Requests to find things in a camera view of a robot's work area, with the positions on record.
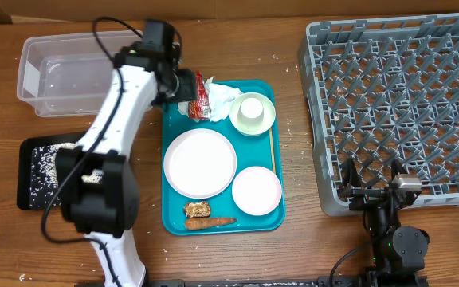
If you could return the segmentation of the white napkin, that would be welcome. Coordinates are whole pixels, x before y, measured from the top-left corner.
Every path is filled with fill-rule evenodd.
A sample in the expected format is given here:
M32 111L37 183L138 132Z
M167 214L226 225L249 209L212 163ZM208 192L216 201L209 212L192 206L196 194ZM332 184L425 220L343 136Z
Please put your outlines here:
M196 122L200 120L211 122L224 120L230 114L229 110L233 102L243 94L239 88L214 83L213 77L206 81L201 80L201 88L207 95L207 105L202 107L200 116L194 114L193 104L178 103L178 112Z

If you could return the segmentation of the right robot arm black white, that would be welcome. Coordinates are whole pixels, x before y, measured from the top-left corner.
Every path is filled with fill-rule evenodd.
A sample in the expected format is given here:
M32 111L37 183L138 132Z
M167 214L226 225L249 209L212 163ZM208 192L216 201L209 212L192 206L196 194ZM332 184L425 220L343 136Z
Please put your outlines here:
M350 199L349 209L363 213L363 225L370 241L341 257L333 266L330 286L401 286L426 287L426 277L418 275L425 268L425 256L430 236L422 229L404 226L398 212L413 205L421 194L422 183L408 173L402 163L391 162L391 181L382 188L364 185L353 159L343 164L343 179L338 194ZM372 248L373 267L354 277L337 277L338 267L351 255L367 247Z

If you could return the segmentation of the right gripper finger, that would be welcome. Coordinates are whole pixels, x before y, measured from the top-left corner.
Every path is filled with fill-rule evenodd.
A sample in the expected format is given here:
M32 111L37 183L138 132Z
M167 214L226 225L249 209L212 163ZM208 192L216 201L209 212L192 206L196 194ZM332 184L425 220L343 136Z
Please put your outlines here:
M393 159L390 165L391 170L391 187L405 187L410 180L407 170L404 168L402 162L398 159Z
M361 187L362 181L357 172L355 161L353 158L348 158L342 166L342 183L341 187Z

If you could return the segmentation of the white cup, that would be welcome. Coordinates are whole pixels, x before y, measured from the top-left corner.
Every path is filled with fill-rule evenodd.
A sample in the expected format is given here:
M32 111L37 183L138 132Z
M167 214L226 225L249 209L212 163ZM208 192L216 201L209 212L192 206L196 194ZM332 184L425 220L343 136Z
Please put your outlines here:
M260 100L249 97L241 102L240 113L244 120L257 121L263 117L264 107Z

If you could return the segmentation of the rice pile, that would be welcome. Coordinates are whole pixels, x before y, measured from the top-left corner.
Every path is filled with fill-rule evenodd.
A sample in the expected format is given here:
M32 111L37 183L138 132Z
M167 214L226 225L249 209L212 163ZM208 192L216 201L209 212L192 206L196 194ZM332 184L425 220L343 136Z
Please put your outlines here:
M51 201L59 187L55 159L59 149L74 149L74 143L57 143L32 150L29 177L29 203L31 210L42 210Z

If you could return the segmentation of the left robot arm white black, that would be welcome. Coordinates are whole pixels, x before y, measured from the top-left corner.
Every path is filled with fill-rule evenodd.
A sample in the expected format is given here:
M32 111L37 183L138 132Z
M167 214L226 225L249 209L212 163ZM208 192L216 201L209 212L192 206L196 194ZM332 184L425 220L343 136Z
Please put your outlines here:
M148 19L138 41L108 59L112 82L92 126L73 149L58 150L55 167L63 219L90 242L106 286L144 286L132 227L140 191L129 155L148 108L196 100L195 75L180 68L182 38L172 24Z

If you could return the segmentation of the large white plate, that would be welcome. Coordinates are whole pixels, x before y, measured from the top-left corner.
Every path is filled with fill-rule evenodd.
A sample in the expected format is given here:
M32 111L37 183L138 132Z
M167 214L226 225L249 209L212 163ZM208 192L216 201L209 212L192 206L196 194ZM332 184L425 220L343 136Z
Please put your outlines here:
M196 128L177 136L163 160L169 185L190 199L208 199L222 193L237 170L237 154L221 133Z

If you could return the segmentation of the red snack wrapper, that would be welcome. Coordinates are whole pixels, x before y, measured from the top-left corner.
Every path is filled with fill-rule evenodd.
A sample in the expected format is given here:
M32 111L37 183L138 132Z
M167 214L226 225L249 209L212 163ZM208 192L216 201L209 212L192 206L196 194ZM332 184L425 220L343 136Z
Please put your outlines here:
M208 120L210 118L210 101L203 81L203 75L195 72L196 99L188 105L188 116L192 120Z

